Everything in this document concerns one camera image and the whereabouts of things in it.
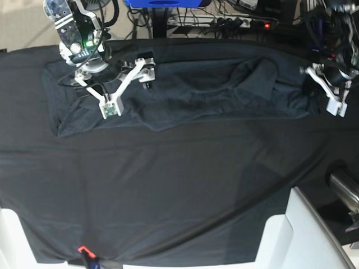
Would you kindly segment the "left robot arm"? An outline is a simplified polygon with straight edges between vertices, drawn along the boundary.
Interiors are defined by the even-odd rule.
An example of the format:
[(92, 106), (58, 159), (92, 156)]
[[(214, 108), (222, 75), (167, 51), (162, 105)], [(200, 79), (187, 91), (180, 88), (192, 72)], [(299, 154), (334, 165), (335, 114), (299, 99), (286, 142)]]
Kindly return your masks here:
[(330, 101), (343, 105), (358, 77), (358, 28), (356, 1), (320, 1), (302, 16), (317, 52), (302, 70), (325, 92)]

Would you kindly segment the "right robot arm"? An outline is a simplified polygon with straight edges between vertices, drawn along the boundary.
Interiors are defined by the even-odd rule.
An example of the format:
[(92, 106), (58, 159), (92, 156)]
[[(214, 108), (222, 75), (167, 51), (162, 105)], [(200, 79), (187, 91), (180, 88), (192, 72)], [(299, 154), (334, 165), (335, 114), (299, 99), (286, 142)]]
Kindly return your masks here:
[(119, 16), (118, 1), (113, 1), (113, 18), (106, 22), (103, 1), (44, 1), (46, 15), (54, 22), (59, 35), (59, 52), (64, 61), (75, 68), (58, 80), (62, 87), (72, 88), (78, 98), (93, 96), (102, 107), (119, 104), (128, 84), (138, 80), (144, 88), (155, 80), (153, 56), (138, 57), (134, 64), (120, 59), (133, 50), (127, 46), (114, 50), (107, 41), (110, 26)]

